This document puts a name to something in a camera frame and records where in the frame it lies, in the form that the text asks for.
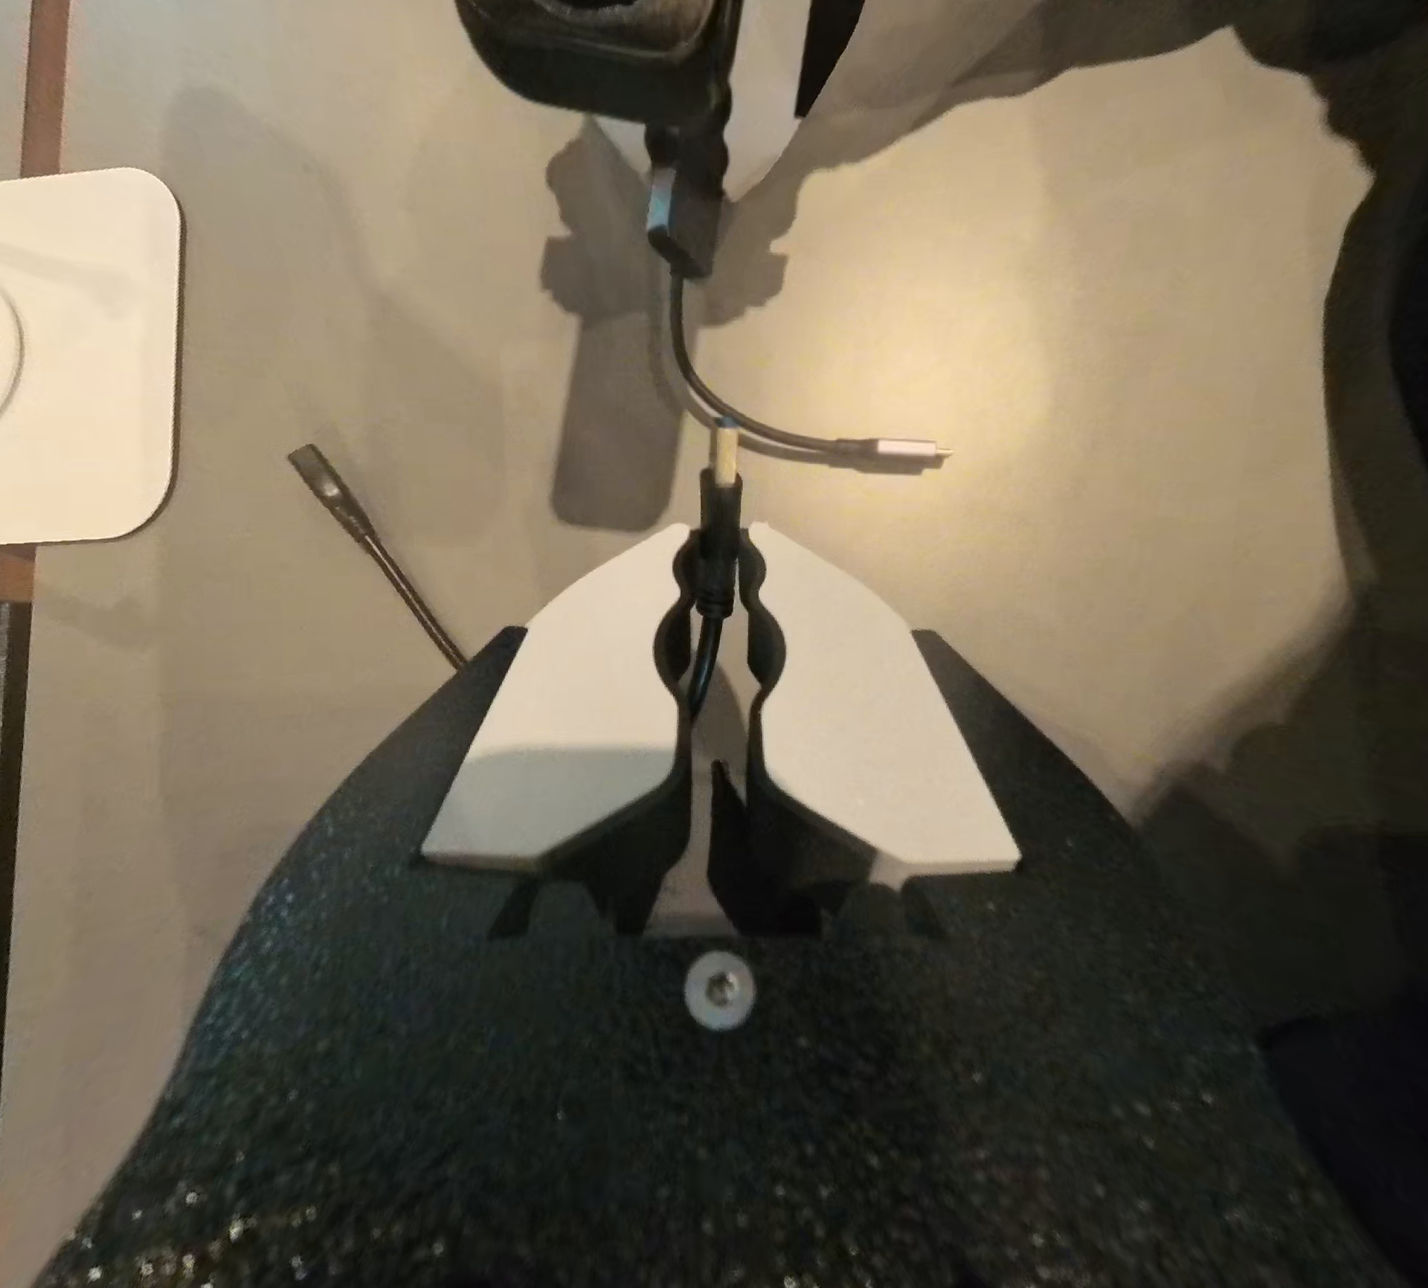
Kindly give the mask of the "black cable grey connector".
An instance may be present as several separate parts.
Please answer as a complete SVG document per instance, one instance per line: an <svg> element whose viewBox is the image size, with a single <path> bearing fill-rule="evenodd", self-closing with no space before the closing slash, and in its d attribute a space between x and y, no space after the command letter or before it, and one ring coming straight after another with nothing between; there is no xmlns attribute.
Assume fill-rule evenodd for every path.
<svg viewBox="0 0 1428 1288"><path fill-rule="evenodd" d="M929 438L908 437L841 437L823 438L813 434L799 434L782 426L762 421L760 417L741 411L729 400L719 396L698 373L685 323L685 289L682 274L669 275L667 296L667 327L673 365L703 415L708 417L713 431L732 431L742 440L766 453L778 458L822 462L830 466L855 466L872 469L934 469L950 458L950 450Z"/></svg>

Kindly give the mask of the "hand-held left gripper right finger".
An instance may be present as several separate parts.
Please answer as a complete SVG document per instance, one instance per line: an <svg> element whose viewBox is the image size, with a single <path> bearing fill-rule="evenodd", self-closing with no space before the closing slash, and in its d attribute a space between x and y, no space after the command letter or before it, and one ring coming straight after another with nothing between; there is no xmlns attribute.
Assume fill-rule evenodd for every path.
<svg viewBox="0 0 1428 1288"><path fill-rule="evenodd" d="M815 933L863 887L1007 874L1020 846L908 620L767 523L741 538L738 925Z"/></svg>

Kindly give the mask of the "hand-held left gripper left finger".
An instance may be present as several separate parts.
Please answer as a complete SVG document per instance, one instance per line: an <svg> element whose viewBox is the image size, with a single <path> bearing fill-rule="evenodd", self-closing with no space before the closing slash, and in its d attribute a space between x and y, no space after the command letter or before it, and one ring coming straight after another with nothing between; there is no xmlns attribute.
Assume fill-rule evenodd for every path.
<svg viewBox="0 0 1428 1288"><path fill-rule="evenodd" d="M669 524L527 625L420 855L442 867L584 887L640 934L690 840L693 531Z"/></svg>

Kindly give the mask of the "white wooden document stand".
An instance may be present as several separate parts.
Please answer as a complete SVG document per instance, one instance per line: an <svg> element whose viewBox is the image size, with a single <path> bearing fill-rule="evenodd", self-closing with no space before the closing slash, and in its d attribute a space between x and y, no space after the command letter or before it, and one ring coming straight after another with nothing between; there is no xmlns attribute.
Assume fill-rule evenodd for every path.
<svg viewBox="0 0 1428 1288"><path fill-rule="evenodd" d="M185 213L144 169L2 181L2 546L97 544L178 460Z"/></svg>

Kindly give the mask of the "thin cable green plug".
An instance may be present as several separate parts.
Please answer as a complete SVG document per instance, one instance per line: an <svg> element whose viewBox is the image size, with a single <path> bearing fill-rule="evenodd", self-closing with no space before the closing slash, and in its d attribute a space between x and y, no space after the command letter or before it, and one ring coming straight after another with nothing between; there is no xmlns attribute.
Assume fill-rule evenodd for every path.
<svg viewBox="0 0 1428 1288"><path fill-rule="evenodd" d="M347 534L363 550L363 553L379 567L384 580L394 587L407 613L418 620L422 633L431 640L447 665L460 668L467 662L463 648L454 635L437 618L429 601L420 595L417 583L406 569L384 546L376 524L368 515L363 503L347 487L346 479L331 464L326 453L316 442L305 442L287 456L291 467L301 477L309 492L347 531Z"/></svg>

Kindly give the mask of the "person's dark clothing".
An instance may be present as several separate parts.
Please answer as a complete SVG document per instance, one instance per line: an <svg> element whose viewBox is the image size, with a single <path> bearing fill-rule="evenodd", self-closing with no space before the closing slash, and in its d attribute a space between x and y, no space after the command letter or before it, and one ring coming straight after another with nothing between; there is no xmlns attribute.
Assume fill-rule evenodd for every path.
<svg viewBox="0 0 1428 1288"><path fill-rule="evenodd" d="M1365 721L1371 834L1400 984L1337 1027L1347 1179L1410 1286L1426 1284L1426 25L1350 65L1334 126L1371 170L1328 304L1337 458L1369 565Z"/></svg>

